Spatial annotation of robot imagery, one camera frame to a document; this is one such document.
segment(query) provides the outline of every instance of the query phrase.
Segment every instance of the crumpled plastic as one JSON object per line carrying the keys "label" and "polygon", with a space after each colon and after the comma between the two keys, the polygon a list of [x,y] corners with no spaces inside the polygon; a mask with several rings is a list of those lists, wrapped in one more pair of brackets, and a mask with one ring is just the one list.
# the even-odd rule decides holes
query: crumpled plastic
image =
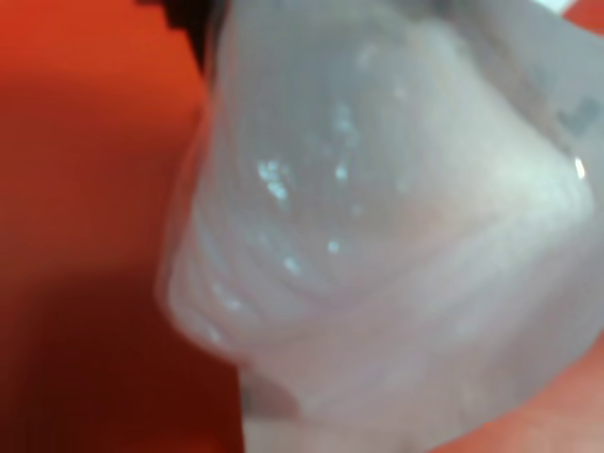
{"label": "crumpled plastic", "polygon": [[593,343],[603,41],[527,0],[258,0],[218,49],[160,296],[250,413],[426,451]]}

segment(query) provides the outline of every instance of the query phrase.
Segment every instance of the translucent plastic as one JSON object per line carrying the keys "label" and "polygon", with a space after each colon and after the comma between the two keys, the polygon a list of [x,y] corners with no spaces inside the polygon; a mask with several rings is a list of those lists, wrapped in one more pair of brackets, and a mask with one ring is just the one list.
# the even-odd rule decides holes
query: translucent plastic
{"label": "translucent plastic", "polygon": [[252,412],[421,452],[596,338],[598,38],[527,0],[242,0],[216,61],[163,297]]}

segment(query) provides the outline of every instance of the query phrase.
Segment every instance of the dark object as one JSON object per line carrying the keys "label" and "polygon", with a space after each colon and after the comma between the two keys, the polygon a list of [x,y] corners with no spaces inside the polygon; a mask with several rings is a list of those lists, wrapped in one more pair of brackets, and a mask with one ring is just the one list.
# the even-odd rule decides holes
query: dark object
{"label": "dark object", "polygon": [[139,0],[144,5],[162,5],[172,28],[185,31],[197,66],[207,76],[208,52],[213,52],[227,12],[228,0]]}

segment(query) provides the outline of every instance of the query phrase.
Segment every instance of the white plastic bag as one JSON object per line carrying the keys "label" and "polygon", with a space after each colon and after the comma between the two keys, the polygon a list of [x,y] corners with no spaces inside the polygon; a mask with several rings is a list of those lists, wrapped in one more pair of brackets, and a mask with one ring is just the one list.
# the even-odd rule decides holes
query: white plastic bag
{"label": "white plastic bag", "polygon": [[163,298],[288,452],[426,451],[594,341],[598,38],[527,0],[235,0],[216,61]]}

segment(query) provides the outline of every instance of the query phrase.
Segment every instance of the red background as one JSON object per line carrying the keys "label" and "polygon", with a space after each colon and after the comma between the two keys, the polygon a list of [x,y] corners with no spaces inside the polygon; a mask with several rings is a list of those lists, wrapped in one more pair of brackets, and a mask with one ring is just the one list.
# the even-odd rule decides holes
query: red background
{"label": "red background", "polygon": [[[570,15],[604,30],[601,0]],[[179,339],[152,296],[201,99],[158,8],[0,3],[0,451],[241,450],[234,371]],[[521,420],[446,451],[491,453]]]}

